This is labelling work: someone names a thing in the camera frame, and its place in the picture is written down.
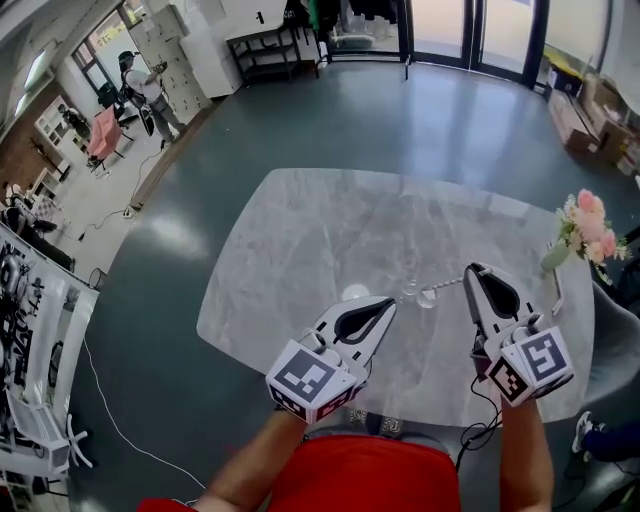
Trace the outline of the white office chair base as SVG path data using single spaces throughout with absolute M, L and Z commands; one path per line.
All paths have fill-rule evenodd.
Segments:
M 75 432 L 73 429 L 73 415 L 68 413 L 65 419 L 65 436 L 70 447 L 70 457 L 75 467 L 86 466 L 93 469 L 95 463 L 91 461 L 83 452 L 81 442 L 89 438 L 86 430 Z

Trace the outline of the person's right forearm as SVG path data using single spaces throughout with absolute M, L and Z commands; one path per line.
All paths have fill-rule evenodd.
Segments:
M 535 401 L 502 401 L 501 512 L 551 512 L 554 470 Z

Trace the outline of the pink flowers in green vase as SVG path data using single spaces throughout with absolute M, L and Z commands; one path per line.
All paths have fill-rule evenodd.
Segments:
M 616 235 L 607 220 L 601 198 L 588 189 L 568 195 L 556 210 L 559 230 L 554 243 L 542 258 L 541 268 L 550 272 L 558 268 L 570 254 L 591 263 L 604 275 L 609 260 L 625 261 L 630 257 L 626 239 Z

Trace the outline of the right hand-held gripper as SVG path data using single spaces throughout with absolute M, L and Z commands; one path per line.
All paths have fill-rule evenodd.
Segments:
M 492 335 L 476 335 L 470 354 L 476 374 L 494 385 L 508 405 L 542 398 L 573 379 L 560 328 L 531 314 L 532 303 L 520 294 L 513 275 L 471 263 L 463 286 L 472 322 L 483 335 Z

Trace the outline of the wooden coat stand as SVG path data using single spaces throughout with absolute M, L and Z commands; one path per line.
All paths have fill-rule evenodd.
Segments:
M 39 157 L 46 163 L 47 168 L 53 172 L 56 171 L 58 172 L 61 177 L 59 178 L 60 181 L 64 181 L 67 177 L 68 174 L 68 170 L 70 168 L 70 165 L 68 163 L 66 163 L 61 157 L 59 156 L 51 156 L 46 148 L 35 138 L 30 137 L 29 138 L 29 144 L 30 147 L 37 152 L 37 154 L 39 155 Z

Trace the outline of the black metal shelf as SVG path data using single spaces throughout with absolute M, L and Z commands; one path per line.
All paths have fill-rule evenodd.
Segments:
M 320 46 L 311 28 L 264 25 L 227 36 L 225 42 L 243 86 L 272 79 L 291 82 L 306 72 L 320 77 Z

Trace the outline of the person's red shirt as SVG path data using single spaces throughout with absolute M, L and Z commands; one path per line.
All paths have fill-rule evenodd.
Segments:
M 136 512 L 198 512 L 195 503 L 146 498 Z M 259 508 L 265 512 L 461 511 L 457 473 L 444 452 L 356 435 L 303 438 Z

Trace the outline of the white equipment shelf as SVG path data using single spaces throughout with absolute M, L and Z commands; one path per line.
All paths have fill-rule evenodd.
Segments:
M 98 293 L 0 223 L 0 470 L 55 479 Z

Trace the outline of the white bookshelf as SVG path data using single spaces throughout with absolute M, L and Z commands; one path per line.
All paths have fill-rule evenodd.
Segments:
M 61 106 L 67 107 L 67 104 L 57 96 L 37 118 L 35 127 L 61 155 L 70 155 L 72 148 L 78 149 L 76 133 L 59 111 Z

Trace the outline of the pink chair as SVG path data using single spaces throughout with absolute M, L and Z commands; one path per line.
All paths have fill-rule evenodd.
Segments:
M 123 158 L 123 155 L 117 151 L 117 145 L 122 136 L 122 129 L 113 105 L 93 118 L 91 137 L 87 147 L 88 164 L 92 170 L 99 166 L 104 167 L 105 159 L 112 154 Z

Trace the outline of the yellow lid bin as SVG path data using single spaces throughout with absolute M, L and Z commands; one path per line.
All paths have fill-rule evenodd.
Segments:
M 571 56 L 546 45 L 536 81 L 542 88 L 543 97 L 548 100 L 553 91 L 577 97 L 583 83 L 584 72 L 572 65 Z

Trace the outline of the white cabinet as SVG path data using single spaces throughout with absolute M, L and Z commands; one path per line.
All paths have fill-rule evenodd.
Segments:
M 192 32 L 180 40 L 193 74 L 209 99 L 234 94 L 242 79 L 223 38 L 211 31 Z

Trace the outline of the stack of cardboard boxes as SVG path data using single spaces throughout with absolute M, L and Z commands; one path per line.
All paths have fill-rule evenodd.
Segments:
M 615 84 L 607 77 L 550 72 L 544 97 L 565 149 L 588 161 L 640 174 L 640 128 Z

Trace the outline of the white lockers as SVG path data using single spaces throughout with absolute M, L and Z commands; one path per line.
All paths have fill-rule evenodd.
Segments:
M 181 47 L 185 27 L 173 4 L 144 16 L 130 30 L 130 35 L 148 67 L 167 64 L 162 74 L 164 91 L 182 122 L 188 124 L 210 105 Z

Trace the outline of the clothes rack with dark jackets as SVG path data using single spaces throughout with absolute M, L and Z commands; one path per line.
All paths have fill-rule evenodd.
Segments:
M 409 0 L 285 0 L 284 26 L 311 35 L 315 72 L 334 61 L 411 64 Z

